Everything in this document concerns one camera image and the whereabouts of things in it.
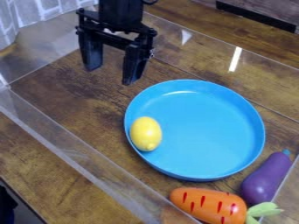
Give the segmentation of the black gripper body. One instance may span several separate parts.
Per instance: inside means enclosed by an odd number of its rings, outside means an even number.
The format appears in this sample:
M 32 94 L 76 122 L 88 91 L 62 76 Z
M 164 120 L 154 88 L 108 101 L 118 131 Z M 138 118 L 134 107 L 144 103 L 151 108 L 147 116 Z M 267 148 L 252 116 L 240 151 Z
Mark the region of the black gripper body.
M 78 30 L 91 32 L 103 45 L 126 50 L 131 44 L 148 47 L 152 53 L 156 30 L 143 24 L 144 6 L 159 0 L 99 0 L 98 11 L 76 11 Z

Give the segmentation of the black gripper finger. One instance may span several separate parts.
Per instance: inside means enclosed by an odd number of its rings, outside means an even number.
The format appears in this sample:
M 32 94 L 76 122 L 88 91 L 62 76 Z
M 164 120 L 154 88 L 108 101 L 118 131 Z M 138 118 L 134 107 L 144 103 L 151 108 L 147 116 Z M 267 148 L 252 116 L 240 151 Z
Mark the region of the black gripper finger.
M 123 84 L 131 85 L 142 78 L 151 51 L 146 45 L 131 44 L 126 48 L 123 63 Z
M 84 67 L 88 71 L 94 71 L 103 65 L 103 43 L 99 37 L 83 30 L 78 30 L 79 49 Z

